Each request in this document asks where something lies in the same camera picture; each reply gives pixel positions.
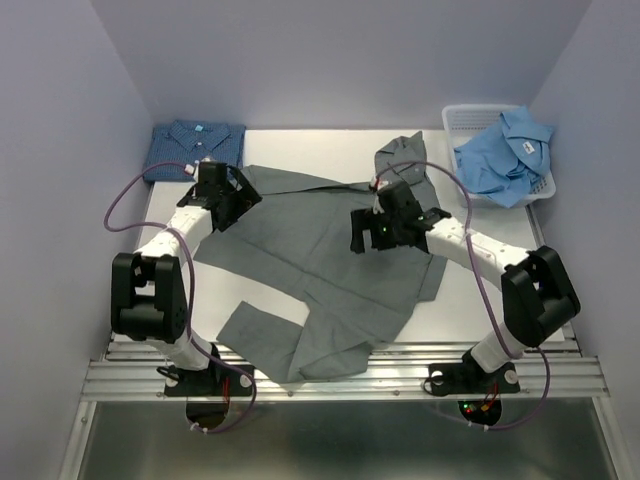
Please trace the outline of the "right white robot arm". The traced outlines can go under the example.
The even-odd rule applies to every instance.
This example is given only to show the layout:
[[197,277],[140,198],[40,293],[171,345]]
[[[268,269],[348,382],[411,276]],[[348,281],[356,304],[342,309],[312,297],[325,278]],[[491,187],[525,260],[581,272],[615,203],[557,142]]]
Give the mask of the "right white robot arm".
[[424,390],[436,397],[520,390],[513,362],[541,346],[577,316],[581,304],[567,270],[552,248],[509,245],[471,230],[438,207],[425,210],[405,182],[378,189],[376,205],[351,213],[351,245],[389,250],[415,247],[469,269],[477,283],[502,295],[501,321],[459,362],[432,364]]

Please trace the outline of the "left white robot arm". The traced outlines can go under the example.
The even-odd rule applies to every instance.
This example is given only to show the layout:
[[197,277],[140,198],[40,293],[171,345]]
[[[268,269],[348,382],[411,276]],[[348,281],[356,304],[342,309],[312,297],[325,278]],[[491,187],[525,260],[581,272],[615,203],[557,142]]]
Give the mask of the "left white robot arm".
[[173,397],[255,394],[254,369],[224,362],[217,347],[192,325],[195,303],[193,252],[261,201],[241,170],[209,158],[184,167],[193,185],[167,223],[132,253],[119,253],[111,271],[111,328],[145,343],[167,363],[158,367],[164,393]]

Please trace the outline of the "grey long sleeve shirt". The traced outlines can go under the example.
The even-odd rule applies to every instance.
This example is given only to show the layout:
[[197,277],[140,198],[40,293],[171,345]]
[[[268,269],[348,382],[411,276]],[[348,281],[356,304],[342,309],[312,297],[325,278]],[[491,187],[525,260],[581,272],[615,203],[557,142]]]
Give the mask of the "grey long sleeve shirt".
[[218,341],[277,383],[364,372],[417,304],[436,298],[446,260],[411,247],[353,253],[351,214],[373,204],[365,183],[259,166],[243,173],[261,201],[204,240],[196,260],[275,288],[309,313],[299,325],[241,303]]

